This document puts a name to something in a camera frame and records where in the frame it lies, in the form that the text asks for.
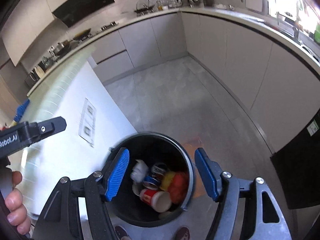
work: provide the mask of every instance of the red and white cup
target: red and white cup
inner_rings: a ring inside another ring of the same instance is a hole
[[[166,212],[172,204],[169,192],[148,188],[140,192],[140,199],[159,213]]]

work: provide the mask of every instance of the shoe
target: shoe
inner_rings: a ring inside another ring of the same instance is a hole
[[[122,238],[124,238],[125,236],[129,238],[127,232],[122,226],[115,226],[115,232],[119,240],[122,240]]]
[[[176,236],[174,237],[174,240],[190,240],[190,231],[187,227],[180,228]]]

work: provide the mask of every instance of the drawer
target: drawer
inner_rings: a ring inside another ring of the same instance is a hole
[[[92,53],[92,57],[96,63],[100,63],[123,50],[125,46],[118,31],[107,34],[106,36],[94,42],[96,50]]]
[[[131,69],[133,69],[132,62],[127,51],[124,51],[102,61],[93,69],[93,71],[101,82],[105,82]]]

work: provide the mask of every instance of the blue gripper pad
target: blue gripper pad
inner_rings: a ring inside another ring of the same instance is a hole
[[[217,162],[209,159],[203,148],[196,149],[195,163],[208,196],[217,202],[222,191],[222,169]]]
[[[105,193],[107,201],[111,201],[112,198],[117,195],[123,176],[129,164],[129,158],[129,150],[125,149],[108,179],[107,191]]]

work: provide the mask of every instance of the black appliance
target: black appliance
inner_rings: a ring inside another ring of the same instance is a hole
[[[68,0],[60,5],[53,14],[71,27],[89,14],[114,3],[114,0]]]
[[[289,209],[320,204],[319,125],[320,110],[292,141],[271,156]]]

